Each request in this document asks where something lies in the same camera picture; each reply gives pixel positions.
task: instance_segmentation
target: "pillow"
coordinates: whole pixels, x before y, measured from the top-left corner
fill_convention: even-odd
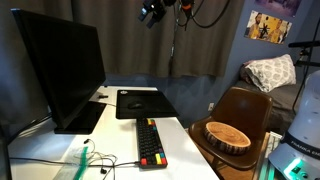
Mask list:
[[[296,84],[296,73],[289,54],[273,59],[255,60],[245,67],[246,72],[261,91]]]

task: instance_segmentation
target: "chair backrest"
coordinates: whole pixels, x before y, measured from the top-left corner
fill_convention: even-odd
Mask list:
[[[229,124],[251,140],[263,139],[272,110],[272,98],[265,93],[231,87],[221,97],[211,116]]]

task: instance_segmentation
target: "white desk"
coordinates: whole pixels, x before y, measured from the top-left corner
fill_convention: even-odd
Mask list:
[[[116,105],[118,89],[156,90],[155,88],[133,87],[100,87],[92,100],[98,101],[98,94],[108,95],[101,99]],[[95,151],[103,154],[113,154],[118,157],[118,163],[138,160],[135,120],[118,120],[115,118],[116,108],[107,105],[94,131],[90,135],[56,135],[53,133],[55,124],[52,121],[43,123],[36,131],[23,133],[9,146],[10,157],[27,157],[46,159],[50,161],[64,161],[69,151],[82,148],[83,142],[91,139],[95,142]],[[176,118],[154,118],[158,132],[164,146],[168,166],[159,170],[141,170],[138,167],[118,167],[115,171],[116,179],[121,180],[194,180],[218,179],[197,147]],[[33,161],[11,160],[13,179],[36,180],[53,179],[62,166],[47,165]],[[103,179],[100,168],[88,168],[83,179]],[[113,171],[106,179],[113,179]]]

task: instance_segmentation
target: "monitor stand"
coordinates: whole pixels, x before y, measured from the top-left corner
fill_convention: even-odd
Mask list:
[[[55,134],[91,134],[107,104],[89,101],[67,128],[55,128]]]

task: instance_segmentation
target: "poster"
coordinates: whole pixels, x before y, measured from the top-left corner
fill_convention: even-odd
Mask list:
[[[252,11],[244,36],[250,39],[283,44],[292,23],[266,14]]]
[[[295,17],[302,0],[255,0],[255,3],[276,13]]]

